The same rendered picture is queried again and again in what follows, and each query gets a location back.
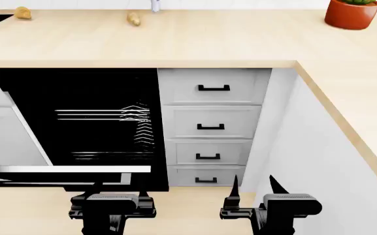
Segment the open dishwasher with racks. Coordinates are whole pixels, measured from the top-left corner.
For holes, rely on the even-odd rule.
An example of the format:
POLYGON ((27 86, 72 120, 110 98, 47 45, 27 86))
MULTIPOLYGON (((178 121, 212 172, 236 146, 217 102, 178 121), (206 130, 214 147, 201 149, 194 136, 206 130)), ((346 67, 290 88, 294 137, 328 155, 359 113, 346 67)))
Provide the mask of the open dishwasher with racks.
POLYGON ((149 174, 133 174, 130 189, 168 191, 159 84, 155 69, 0 68, 0 88, 7 92, 55 166, 151 166, 149 174), (63 124, 55 111, 150 109, 153 148, 134 148, 101 131, 63 124), (72 152, 153 152, 146 160, 76 161, 72 152))

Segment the steel-edged dishwasher door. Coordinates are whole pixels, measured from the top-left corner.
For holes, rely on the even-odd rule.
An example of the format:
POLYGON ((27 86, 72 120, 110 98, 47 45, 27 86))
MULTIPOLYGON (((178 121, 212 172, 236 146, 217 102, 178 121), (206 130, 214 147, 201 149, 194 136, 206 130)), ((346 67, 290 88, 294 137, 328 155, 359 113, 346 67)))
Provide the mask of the steel-edged dishwasher door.
POLYGON ((131 185, 133 174, 149 174, 151 166, 0 166, 0 187, 68 187, 105 191, 131 185))

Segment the red-brown plant pot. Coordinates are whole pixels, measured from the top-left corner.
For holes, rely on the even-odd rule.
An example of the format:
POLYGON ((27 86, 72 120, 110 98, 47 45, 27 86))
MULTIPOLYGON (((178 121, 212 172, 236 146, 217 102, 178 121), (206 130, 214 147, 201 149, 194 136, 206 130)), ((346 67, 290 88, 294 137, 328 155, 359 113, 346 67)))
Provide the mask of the red-brown plant pot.
POLYGON ((366 29, 377 13, 377 0, 367 5, 350 5, 330 0, 324 21, 327 25, 351 30, 366 29))

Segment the round tan bread roll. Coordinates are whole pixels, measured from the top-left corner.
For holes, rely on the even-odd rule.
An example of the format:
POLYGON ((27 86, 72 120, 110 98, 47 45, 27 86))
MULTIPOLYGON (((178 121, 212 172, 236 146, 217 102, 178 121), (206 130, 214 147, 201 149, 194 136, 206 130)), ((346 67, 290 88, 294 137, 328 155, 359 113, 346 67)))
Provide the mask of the round tan bread roll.
POLYGON ((32 19, 31 11, 27 7, 16 7, 16 9, 14 9, 14 17, 17 19, 32 19))

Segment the long tan ginger root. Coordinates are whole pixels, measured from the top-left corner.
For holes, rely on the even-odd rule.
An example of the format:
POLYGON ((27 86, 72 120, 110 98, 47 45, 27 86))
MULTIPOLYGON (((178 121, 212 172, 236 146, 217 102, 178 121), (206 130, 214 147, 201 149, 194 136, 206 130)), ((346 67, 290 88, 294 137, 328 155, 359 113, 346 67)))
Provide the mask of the long tan ginger root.
POLYGON ((130 12, 127 14, 127 21, 136 27, 138 27, 141 24, 140 17, 137 13, 135 12, 130 12))

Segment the large grey cabinet door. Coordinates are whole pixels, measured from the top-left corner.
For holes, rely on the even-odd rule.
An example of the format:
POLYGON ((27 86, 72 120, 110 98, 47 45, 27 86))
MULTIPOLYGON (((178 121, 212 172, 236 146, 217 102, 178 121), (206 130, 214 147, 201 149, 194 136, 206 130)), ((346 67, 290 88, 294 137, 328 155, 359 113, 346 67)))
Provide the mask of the large grey cabinet door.
POLYGON ((18 107, 0 107, 0 166, 51 166, 18 107))

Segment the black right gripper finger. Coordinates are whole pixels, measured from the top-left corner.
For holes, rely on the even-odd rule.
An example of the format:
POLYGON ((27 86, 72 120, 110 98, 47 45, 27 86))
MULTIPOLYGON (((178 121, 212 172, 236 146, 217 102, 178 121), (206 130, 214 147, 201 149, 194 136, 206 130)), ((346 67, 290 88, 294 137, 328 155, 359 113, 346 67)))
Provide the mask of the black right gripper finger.
POLYGON ((238 178, 235 176, 231 193, 223 202, 224 209, 239 209, 240 195, 238 193, 238 178))
POLYGON ((289 194, 289 192, 284 189, 277 181, 276 179, 270 175, 269 176, 269 181, 270 181, 270 187, 272 189, 272 192, 274 194, 289 194))

